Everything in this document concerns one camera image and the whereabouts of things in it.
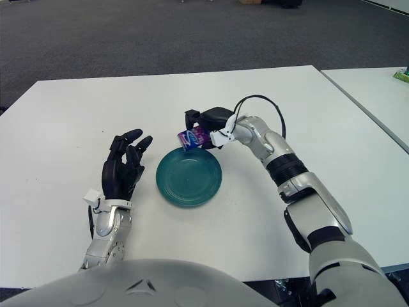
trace white table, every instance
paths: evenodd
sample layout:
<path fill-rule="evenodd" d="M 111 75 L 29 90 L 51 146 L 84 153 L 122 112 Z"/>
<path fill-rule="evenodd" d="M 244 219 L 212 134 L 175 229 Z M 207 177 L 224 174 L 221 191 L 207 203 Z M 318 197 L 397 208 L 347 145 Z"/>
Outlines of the white table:
<path fill-rule="evenodd" d="M 373 2 L 409 13 L 409 0 L 374 0 Z"/>
<path fill-rule="evenodd" d="M 279 104 L 289 144 L 343 205 L 354 238 L 381 266 L 409 262 L 409 157 L 312 66 L 40 81 L 0 117 L 0 287 L 35 287 L 79 268 L 91 241 L 82 196 L 100 188 L 112 137 L 137 127 L 153 143 L 126 258 L 190 260 L 243 281 L 307 276 L 276 186 L 240 143 L 212 151 L 223 181 L 202 207 L 168 204 L 155 183 L 161 158 L 179 146 L 184 111 L 232 109 L 253 93 Z M 265 101 L 243 111 L 280 131 Z"/>
<path fill-rule="evenodd" d="M 409 84 L 399 67 L 323 70 L 354 103 L 409 153 Z"/>

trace teal plate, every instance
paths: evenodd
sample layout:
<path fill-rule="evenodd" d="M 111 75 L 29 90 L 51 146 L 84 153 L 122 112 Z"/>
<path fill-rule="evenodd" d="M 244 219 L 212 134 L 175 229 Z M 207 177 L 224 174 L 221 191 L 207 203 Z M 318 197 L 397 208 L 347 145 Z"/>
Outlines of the teal plate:
<path fill-rule="evenodd" d="M 222 169 L 217 159 L 204 149 L 169 152 L 156 170 L 156 184 L 164 198 L 182 208 L 204 204 L 219 190 Z"/>

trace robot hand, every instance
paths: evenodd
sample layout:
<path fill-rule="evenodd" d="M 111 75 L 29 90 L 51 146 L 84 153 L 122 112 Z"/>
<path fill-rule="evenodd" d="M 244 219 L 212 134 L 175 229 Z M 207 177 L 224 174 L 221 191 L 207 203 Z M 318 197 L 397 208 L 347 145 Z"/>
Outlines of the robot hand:
<path fill-rule="evenodd" d="M 130 145 L 142 135 L 141 129 L 116 136 L 110 147 L 110 154 L 102 169 L 102 189 L 107 200 L 130 200 L 135 185 L 145 169 L 141 166 L 142 154 L 152 142 L 147 136 L 136 146 Z M 127 163 L 122 163 L 126 154 Z"/>
<path fill-rule="evenodd" d="M 132 142 L 142 133 L 141 129 L 136 129 L 114 138 L 111 152 L 102 169 L 105 197 L 100 191 L 94 190 L 88 191 L 84 197 L 89 203 L 88 219 L 93 240 L 81 269 L 123 259 L 125 240 L 132 224 L 130 199 L 145 169 L 141 166 L 142 154 L 152 142 L 152 137 L 147 136 L 136 146 L 132 146 Z M 122 163 L 124 154 L 127 157 L 126 163 Z M 92 211 L 97 216 L 95 226 Z"/>

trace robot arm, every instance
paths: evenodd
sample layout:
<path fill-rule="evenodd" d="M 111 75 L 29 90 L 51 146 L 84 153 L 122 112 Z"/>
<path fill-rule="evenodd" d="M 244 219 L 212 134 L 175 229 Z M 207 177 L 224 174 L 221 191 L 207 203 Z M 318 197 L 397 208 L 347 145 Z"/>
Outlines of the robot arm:
<path fill-rule="evenodd" d="M 222 117 L 225 125 L 220 129 Z M 220 107 L 196 113 L 194 120 L 212 131 L 213 147 L 237 140 L 249 147 L 269 172 L 288 204 L 284 211 L 288 228 L 296 243 L 310 254 L 317 306 L 406 306 L 372 256 L 352 239 L 346 212 L 282 136 L 261 118 Z"/>
<path fill-rule="evenodd" d="M 132 226 L 130 199 L 144 171 L 144 166 L 140 165 L 142 154 L 152 142 L 152 137 L 148 136 L 136 146 L 132 146 L 132 142 L 142 133 L 141 129 L 136 129 L 114 138 L 111 152 L 102 170 L 104 193 L 89 190 L 84 197 L 89 205 L 91 224 L 91 209 L 97 218 L 95 226 L 91 227 L 93 240 L 87 249 L 81 269 L 123 259 L 125 239 Z M 122 163 L 124 154 L 127 157 L 126 164 Z"/>

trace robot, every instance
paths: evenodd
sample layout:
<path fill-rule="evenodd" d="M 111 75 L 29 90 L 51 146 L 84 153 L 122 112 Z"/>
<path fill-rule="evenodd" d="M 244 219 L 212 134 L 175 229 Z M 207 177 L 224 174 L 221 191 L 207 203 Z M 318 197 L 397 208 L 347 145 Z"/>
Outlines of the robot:
<path fill-rule="evenodd" d="M 351 222 L 318 177 L 310 172 L 282 135 L 259 117 L 214 107 L 185 113 L 187 129 L 198 123 L 211 131 L 203 148 L 222 148 L 233 141 L 249 147 L 269 172 L 282 200 L 284 218 L 295 242 L 309 253 L 315 293 L 311 306 L 407 306 L 373 257 L 352 235 Z M 24 292 L 3 306 L 278 306 L 240 281 L 210 267 L 179 260 L 123 261 L 125 240 L 132 226 L 130 201 L 144 167 L 141 157 L 152 137 L 136 146 L 137 129 L 116 136 L 102 172 L 103 193 L 89 191 L 93 237 L 80 271 Z M 127 162 L 122 163 L 126 155 Z M 97 219 L 93 226 L 92 211 Z"/>

